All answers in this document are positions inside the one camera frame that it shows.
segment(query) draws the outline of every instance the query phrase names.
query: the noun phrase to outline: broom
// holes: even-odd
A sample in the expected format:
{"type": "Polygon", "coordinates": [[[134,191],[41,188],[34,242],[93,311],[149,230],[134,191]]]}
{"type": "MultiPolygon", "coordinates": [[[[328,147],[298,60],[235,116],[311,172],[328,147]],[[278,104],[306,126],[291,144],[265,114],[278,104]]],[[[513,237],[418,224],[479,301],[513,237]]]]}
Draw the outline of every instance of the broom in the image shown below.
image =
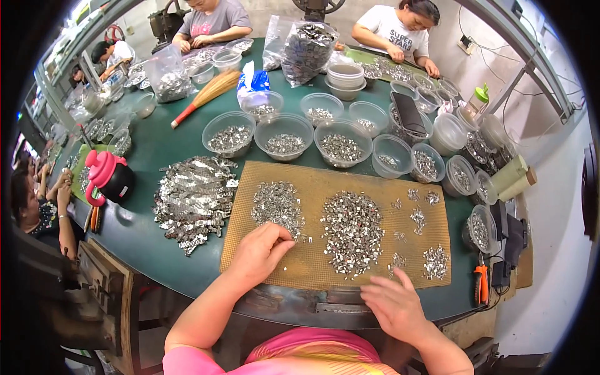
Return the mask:
{"type": "Polygon", "coordinates": [[[203,106],[217,96],[231,90],[238,84],[240,76],[237,70],[227,70],[211,79],[196,95],[191,104],[177,118],[171,122],[171,127],[175,129],[181,122],[194,112],[197,108],[203,106]]]}

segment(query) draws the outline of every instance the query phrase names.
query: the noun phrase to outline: white t-shirt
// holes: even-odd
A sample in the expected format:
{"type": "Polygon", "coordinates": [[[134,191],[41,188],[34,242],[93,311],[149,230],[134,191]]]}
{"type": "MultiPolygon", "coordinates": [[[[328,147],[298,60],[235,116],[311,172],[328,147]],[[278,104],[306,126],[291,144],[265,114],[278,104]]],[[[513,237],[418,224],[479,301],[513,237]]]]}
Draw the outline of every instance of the white t-shirt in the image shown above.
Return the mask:
{"type": "MultiPolygon", "coordinates": [[[[413,55],[429,57],[429,33],[427,30],[408,30],[396,16],[394,7],[375,5],[356,23],[366,27],[375,35],[394,43],[404,52],[405,59],[414,60],[413,55]]],[[[387,53],[387,51],[362,44],[361,47],[387,53]]]]}
{"type": "Polygon", "coordinates": [[[136,58],[136,52],[131,48],[127,42],[122,40],[118,40],[115,43],[115,50],[113,54],[109,56],[109,59],[106,61],[106,67],[111,67],[119,62],[121,59],[133,59],[130,64],[133,65],[138,62],[136,58]]]}

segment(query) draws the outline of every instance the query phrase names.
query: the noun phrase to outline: black phone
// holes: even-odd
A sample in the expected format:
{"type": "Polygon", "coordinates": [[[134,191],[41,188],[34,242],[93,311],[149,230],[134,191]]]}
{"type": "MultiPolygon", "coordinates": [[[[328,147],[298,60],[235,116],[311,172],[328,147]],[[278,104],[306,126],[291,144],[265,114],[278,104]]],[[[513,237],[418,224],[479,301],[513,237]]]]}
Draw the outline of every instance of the black phone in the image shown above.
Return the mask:
{"type": "Polygon", "coordinates": [[[398,110],[400,125],[406,130],[414,132],[419,136],[426,136],[427,131],[423,125],[423,120],[419,111],[416,109],[415,101],[407,95],[392,93],[392,101],[398,110]]]}

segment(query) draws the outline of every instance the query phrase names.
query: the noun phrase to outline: gray t-shirt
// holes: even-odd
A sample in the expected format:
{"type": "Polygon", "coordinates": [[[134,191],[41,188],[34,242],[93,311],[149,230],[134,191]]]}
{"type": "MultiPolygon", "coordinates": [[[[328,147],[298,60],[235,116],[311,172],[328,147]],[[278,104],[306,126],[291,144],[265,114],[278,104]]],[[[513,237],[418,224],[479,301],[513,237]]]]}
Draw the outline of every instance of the gray t-shirt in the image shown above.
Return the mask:
{"type": "Polygon", "coordinates": [[[232,26],[251,28],[248,12],[238,0],[219,0],[210,15],[192,9],[185,15],[178,33],[196,38],[198,35],[214,35],[232,26]]]}

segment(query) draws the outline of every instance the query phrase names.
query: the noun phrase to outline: orange-handled pliers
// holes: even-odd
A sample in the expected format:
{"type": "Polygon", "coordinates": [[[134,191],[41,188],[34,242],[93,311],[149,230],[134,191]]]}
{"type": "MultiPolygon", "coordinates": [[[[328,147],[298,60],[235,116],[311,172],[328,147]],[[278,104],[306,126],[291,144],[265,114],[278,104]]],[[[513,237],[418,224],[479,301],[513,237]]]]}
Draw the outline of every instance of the orange-handled pliers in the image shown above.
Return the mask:
{"type": "Polygon", "coordinates": [[[489,290],[488,290],[488,277],[487,277],[487,266],[484,263],[484,256],[479,253],[478,257],[479,265],[475,267],[475,302],[481,305],[487,305],[489,302],[489,290]]]}

